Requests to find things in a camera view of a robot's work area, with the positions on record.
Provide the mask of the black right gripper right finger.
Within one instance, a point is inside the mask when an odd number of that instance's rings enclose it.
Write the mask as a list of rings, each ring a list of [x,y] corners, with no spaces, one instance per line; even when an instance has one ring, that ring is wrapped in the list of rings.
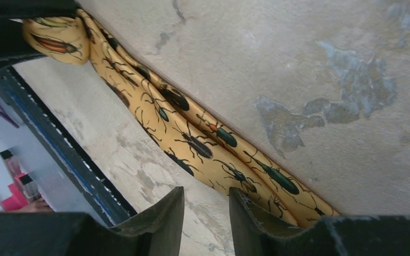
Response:
[[[231,188],[236,255],[410,255],[410,215],[323,217],[300,228]]]

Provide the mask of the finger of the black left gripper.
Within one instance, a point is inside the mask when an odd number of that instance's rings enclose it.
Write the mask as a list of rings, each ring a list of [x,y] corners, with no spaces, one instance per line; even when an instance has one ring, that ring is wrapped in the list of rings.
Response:
[[[72,18],[77,8],[77,3],[70,0],[0,1],[0,69],[44,57],[26,42],[18,19]]]

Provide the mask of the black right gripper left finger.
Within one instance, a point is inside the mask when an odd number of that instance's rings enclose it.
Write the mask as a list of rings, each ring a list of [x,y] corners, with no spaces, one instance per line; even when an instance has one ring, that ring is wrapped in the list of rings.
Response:
[[[184,189],[113,228],[86,213],[0,213],[0,255],[179,255]]]

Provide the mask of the cream insect print tie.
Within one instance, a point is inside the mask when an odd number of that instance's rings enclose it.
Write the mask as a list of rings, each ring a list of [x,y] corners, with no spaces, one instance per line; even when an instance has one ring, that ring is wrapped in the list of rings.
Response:
[[[274,215],[300,227],[338,212],[181,90],[134,59],[85,10],[29,18],[26,42],[58,61],[90,63],[155,144],[187,173],[222,194],[242,190]]]

